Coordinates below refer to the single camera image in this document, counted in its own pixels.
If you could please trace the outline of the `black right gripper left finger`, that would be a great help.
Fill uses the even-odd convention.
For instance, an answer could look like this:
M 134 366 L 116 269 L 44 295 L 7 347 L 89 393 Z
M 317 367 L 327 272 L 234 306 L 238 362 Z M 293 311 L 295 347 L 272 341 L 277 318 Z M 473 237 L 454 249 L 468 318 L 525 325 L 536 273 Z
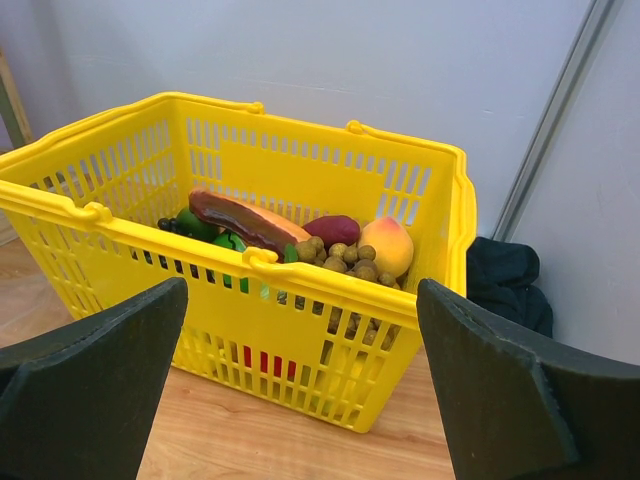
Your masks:
M 2 348 L 2 478 L 136 478 L 187 303 L 170 278 Z

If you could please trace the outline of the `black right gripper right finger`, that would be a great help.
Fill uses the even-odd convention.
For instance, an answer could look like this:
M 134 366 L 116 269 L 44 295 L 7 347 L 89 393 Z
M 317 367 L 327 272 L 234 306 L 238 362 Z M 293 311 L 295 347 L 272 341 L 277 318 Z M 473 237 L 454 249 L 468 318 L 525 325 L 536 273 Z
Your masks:
M 459 479 L 635 479 L 639 369 L 421 281 L 420 332 Z

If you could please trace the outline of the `purple sweet potato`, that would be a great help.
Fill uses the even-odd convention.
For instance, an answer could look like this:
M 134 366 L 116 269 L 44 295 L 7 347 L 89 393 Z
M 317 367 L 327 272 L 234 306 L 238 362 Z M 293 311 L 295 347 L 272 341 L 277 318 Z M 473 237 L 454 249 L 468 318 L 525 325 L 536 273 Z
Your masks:
M 359 224 L 346 215 L 325 215 L 308 222 L 303 229 L 321 238 L 327 248 L 336 243 L 350 246 L 359 240 L 361 233 Z

